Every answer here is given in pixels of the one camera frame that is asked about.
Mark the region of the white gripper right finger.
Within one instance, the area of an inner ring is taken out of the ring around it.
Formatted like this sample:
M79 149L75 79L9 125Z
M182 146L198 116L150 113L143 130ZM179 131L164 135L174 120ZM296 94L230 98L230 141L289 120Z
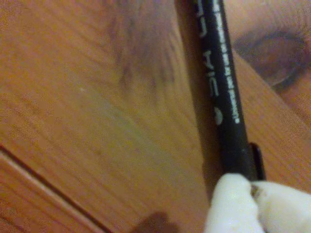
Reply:
M311 231L311 195L273 183L253 182L253 198L258 217L267 233L309 233Z

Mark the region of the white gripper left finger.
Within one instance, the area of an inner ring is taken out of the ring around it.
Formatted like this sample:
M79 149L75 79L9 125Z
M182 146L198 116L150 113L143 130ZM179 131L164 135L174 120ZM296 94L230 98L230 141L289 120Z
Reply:
M215 185L205 233L263 233L251 183L240 174L223 175Z

